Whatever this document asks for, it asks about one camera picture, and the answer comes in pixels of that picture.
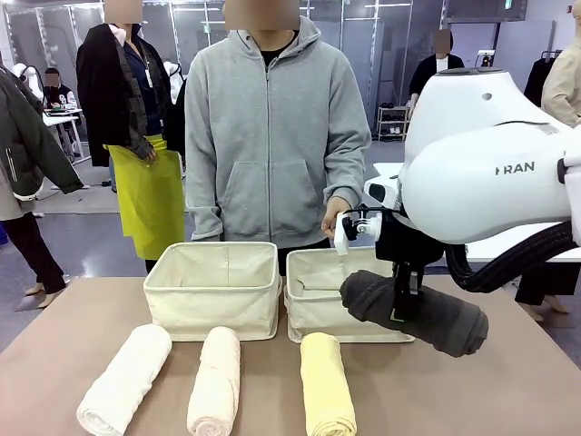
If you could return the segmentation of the person's left hand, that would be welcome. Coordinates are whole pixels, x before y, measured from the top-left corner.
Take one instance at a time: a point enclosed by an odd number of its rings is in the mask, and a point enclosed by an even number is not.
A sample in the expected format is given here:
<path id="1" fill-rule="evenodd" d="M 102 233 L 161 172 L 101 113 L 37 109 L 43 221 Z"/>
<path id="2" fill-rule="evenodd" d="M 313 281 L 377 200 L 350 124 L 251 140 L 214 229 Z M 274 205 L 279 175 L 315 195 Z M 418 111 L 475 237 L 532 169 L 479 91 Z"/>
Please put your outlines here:
<path id="1" fill-rule="evenodd" d="M 350 208 L 350 204 L 338 196 L 333 196 L 328 200 L 326 212 L 321 222 L 321 230 L 329 239 L 334 237 L 338 215 L 347 212 Z"/>

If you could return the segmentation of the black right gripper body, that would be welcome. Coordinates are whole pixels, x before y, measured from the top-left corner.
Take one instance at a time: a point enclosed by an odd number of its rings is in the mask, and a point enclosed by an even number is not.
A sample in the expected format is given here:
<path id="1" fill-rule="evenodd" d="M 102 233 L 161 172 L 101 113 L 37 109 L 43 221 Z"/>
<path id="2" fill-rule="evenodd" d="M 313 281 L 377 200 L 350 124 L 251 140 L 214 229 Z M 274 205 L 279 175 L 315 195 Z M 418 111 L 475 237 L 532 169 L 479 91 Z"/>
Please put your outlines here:
<path id="1" fill-rule="evenodd" d="M 422 269 L 439 261 L 445 248 L 444 243 L 398 221 L 392 212 L 382 213 L 380 237 L 375 243 L 378 260 Z"/>

